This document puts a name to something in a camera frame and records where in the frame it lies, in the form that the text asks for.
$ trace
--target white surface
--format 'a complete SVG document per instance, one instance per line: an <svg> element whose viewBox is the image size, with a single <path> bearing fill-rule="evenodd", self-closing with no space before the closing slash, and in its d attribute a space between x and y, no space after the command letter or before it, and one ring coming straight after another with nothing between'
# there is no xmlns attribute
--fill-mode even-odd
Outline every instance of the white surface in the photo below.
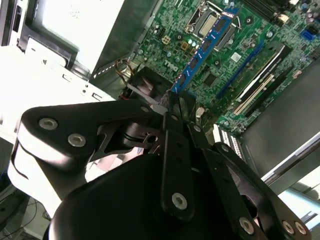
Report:
<svg viewBox="0 0 320 240"><path fill-rule="evenodd" d="M0 137L15 143L21 114L32 107L113 101L105 92L82 80L57 64L55 58L46 64L36 54L23 54L18 48L0 47ZM36 160L18 151L14 168L8 168L12 184L45 205L52 217L61 203Z"/></svg>
<svg viewBox="0 0 320 240"><path fill-rule="evenodd" d="M308 140L305 144L303 144L301 147L299 147L295 152L290 154L286 159L284 159L277 166L275 166L273 169L271 169L267 174L265 174L261 178L262 181L266 181L268 178L270 178L273 174L275 174L275 171L277 169L279 169L283 164L285 164L289 159L291 159L293 156L298 156L300 153L302 153L304 150L306 150L309 146L311 146L313 143L315 143L319 138L320 138L320 132L318 132L316 135L314 135L310 140Z"/></svg>
<svg viewBox="0 0 320 240"><path fill-rule="evenodd" d="M124 0L47 0L42 26L78 49L76 61L93 72Z"/></svg>
<svg viewBox="0 0 320 240"><path fill-rule="evenodd" d="M15 143L21 114L38 106L65 105L114 99L66 70L55 60L43 59L33 51L0 47L0 137Z"/></svg>
<svg viewBox="0 0 320 240"><path fill-rule="evenodd" d="M297 215L298 218L303 218L309 212L318 214L315 218L307 222L305 225L309 230L320 223L320 204L312 201L303 194L287 189L279 195L279 198Z"/></svg>

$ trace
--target microchip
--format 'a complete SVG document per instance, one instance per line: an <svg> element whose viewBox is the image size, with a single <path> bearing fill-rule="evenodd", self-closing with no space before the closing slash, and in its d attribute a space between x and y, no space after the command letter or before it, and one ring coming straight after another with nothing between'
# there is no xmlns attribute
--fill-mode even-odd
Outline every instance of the microchip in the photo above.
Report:
<svg viewBox="0 0 320 240"><path fill-rule="evenodd" d="M218 21L217 24L215 25L214 30L217 33L219 33L224 28L226 22L227 22L227 19L225 18L220 19L220 21Z"/></svg>
<svg viewBox="0 0 320 240"><path fill-rule="evenodd" d="M317 47L310 55L309 58L313 60L318 60L320 58L320 47Z"/></svg>
<svg viewBox="0 0 320 240"><path fill-rule="evenodd" d="M186 75L182 74L178 79L178 83L180 87L184 84L185 80L186 80Z"/></svg>
<svg viewBox="0 0 320 240"><path fill-rule="evenodd" d="M302 50L302 51L305 51L305 50L307 50L307 47L308 47L308 46L307 46L306 44L304 44L304 45L301 47L301 50Z"/></svg>
<svg viewBox="0 0 320 240"><path fill-rule="evenodd" d="M298 25L298 26L296 26L296 28L294 30L296 30L298 33L300 33L303 29L304 29L303 26Z"/></svg>
<svg viewBox="0 0 320 240"><path fill-rule="evenodd" d="M210 73L204 80L204 84L207 85L208 87L211 87L211 85L215 82L216 79L217 77L212 73Z"/></svg>
<svg viewBox="0 0 320 240"><path fill-rule="evenodd" d="M183 41L181 44L181 49L185 51L185 50L187 50L188 47L189 47L189 44L186 43L185 41Z"/></svg>
<svg viewBox="0 0 320 240"><path fill-rule="evenodd" d="M192 61L190 62L190 65L189 65L190 69L193 70L197 66L197 64L198 64L198 59L196 57L194 57L192 59Z"/></svg>
<svg viewBox="0 0 320 240"><path fill-rule="evenodd" d="M203 70L201 71L201 74L206 74L206 72L208 72L210 69L210 67L208 65L205 65Z"/></svg>
<svg viewBox="0 0 320 240"><path fill-rule="evenodd" d="M194 55L194 54L196 53L196 51L197 51L197 50L196 50L195 48L192 48L192 50L190 51L190 54L191 54L191 55Z"/></svg>
<svg viewBox="0 0 320 240"><path fill-rule="evenodd" d="M207 49L209 48L210 44L211 44L211 41L210 41L210 40L208 40L208 39L205 40L204 43L203 43L203 45L202 45L202 51L203 51L203 52L207 51Z"/></svg>
<svg viewBox="0 0 320 240"><path fill-rule="evenodd" d="M237 62L239 62L239 60L241 59L241 55L240 55L239 53L235 52L235 53L231 56L231 59L237 63Z"/></svg>
<svg viewBox="0 0 320 240"><path fill-rule="evenodd" d="M294 24L294 22L291 21L290 19L289 19L288 21L286 21L286 25L287 25L288 27L292 27L293 24Z"/></svg>

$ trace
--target pcie slot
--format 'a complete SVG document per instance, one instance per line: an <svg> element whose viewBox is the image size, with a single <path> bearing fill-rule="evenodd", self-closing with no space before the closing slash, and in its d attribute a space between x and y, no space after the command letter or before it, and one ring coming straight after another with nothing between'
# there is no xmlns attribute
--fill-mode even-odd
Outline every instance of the pcie slot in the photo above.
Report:
<svg viewBox="0 0 320 240"><path fill-rule="evenodd" d="M255 90L255 92L244 102L242 103L235 111L234 114L239 115L241 114L247 107L248 105L256 98L256 96L263 91L263 89L268 85L268 83L271 82L271 80L274 79L274 75L271 74L262 84L261 86Z"/></svg>
<svg viewBox="0 0 320 240"><path fill-rule="evenodd" d="M288 74L294 69L294 66L289 67L287 70L282 72L269 86L261 96L243 113L246 118L250 117L267 98L287 79Z"/></svg>
<svg viewBox="0 0 320 240"><path fill-rule="evenodd" d="M267 78L271 72L278 67L278 65L286 58L291 52L291 48L281 42L272 42L269 49L275 51L274 57L251 81L251 83L245 88L245 90L237 98L237 101L242 104L260 87L263 80Z"/></svg>
<svg viewBox="0 0 320 240"><path fill-rule="evenodd" d="M233 20L237 17L239 12L238 8L226 8L221 16L214 23L208 35L202 41L201 46L197 49L187 66L182 73L178 76L173 84L171 91L181 94L192 78L198 72L202 63L207 59L217 42L224 36L225 32L229 29Z"/></svg>

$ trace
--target memory chip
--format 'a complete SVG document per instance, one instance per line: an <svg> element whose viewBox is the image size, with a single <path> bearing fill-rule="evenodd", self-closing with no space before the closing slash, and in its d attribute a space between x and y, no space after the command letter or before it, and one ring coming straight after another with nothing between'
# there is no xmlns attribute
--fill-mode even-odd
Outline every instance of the memory chip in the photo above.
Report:
<svg viewBox="0 0 320 240"><path fill-rule="evenodd" d="M226 22L227 22L227 19L225 18L220 19L220 21L218 21L217 24L215 25L214 30L217 33L219 33L224 28Z"/></svg>
<svg viewBox="0 0 320 240"><path fill-rule="evenodd" d="M204 84L207 85L208 87L211 87L211 85L215 82L216 79L217 77L212 73L210 73L204 80Z"/></svg>

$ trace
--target metal bolt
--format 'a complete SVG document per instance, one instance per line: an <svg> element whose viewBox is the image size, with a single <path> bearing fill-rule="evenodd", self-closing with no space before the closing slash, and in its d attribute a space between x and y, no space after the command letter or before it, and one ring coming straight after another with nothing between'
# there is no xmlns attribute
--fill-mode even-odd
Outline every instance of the metal bolt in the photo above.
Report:
<svg viewBox="0 0 320 240"><path fill-rule="evenodd" d="M302 233L303 235L307 235L306 229L299 222L295 222L295 227L299 230L300 233Z"/></svg>
<svg viewBox="0 0 320 240"><path fill-rule="evenodd" d="M239 222L241 227L243 228L243 230L245 230L247 234L249 235L254 234L255 232L254 226L248 219L246 219L245 217L240 217Z"/></svg>
<svg viewBox="0 0 320 240"><path fill-rule="evenodd" d="M78 133L73 133L68 137L68 142L73 147L82 148L86 145L87 141L84 136Z"/></svg>
<svg viewBox="0 0 320 240"><path fill-rule="evenodd" d="M39 121L39 125L45 130L55 130L58 127L57 121L48 117L42 118Z"/></svg>
<svg viewBox="0 0 320 240"><path fill-rule="evenodd" d="M229 149L227 148L226 145L221 145L221 148L222 148L223 151L229 152Z"/></svg>
<svg viewBox="0 0 320 240"><path fill-rule="evenodd" d="M295 234L294 229L292 228L292 226L287 222L287 221L283 221L282 225L284 227L284 229L289 233L289 234Z"/></svg>
<svg viewBox="0 0 320 240"><path fill-rule="evenodd" d="M141 107L141 110L142 110L142 111L144 111L144 112L146 112L146 113L148 113L148 112L149 112L149 109L148 109L148 108L146 108L145 106L142 106L142 107Z"/></svg>
<svg viewBox="0 0 320 240"><path fill-rule="evenodd" d="M185 196L183 196L181 193L174 193L172 195L172 203L177 209L185 210L188 207L188 202Z"/></svg>
<svg viewBox="0 0 320 240"><path fill-rule="evenodd" d="M174 120L176 120L176 121L179 120L175 115L171 115L171 117L172 117Z"/></svg>
<svg viewBox="0 0 320 240"><path fill-rule="evenodd" d="M194 130L196 130L197 132L199 132L199 133L201 132L200 127L198 127L197 125L194 125L193 128L194 128Z"/></svg>

